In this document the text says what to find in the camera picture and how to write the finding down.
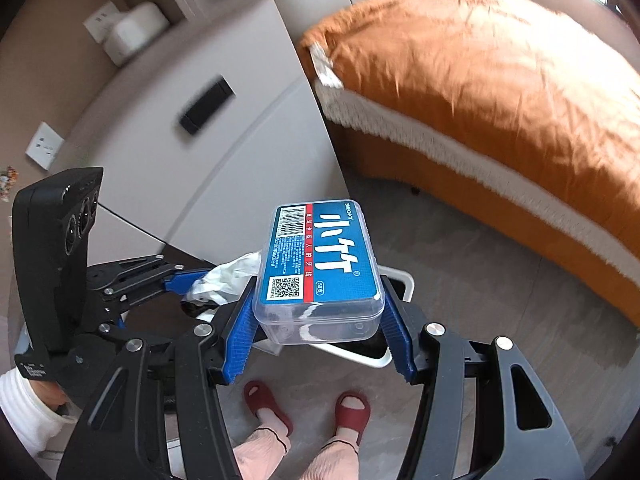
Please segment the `person left hand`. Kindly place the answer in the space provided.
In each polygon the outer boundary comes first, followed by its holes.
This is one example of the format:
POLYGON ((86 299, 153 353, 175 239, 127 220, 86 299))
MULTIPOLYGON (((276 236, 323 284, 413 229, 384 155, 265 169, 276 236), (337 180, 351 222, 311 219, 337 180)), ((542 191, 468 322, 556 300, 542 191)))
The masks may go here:
POLYGON ((51 411, 56 412, 61 406, 68 402, 68 397, 56 382, 37 382, 36 380, 30 380, 29 385, 32 387, 35 395, 38 396, 38 399, 44 405, 47 405, 51 411))

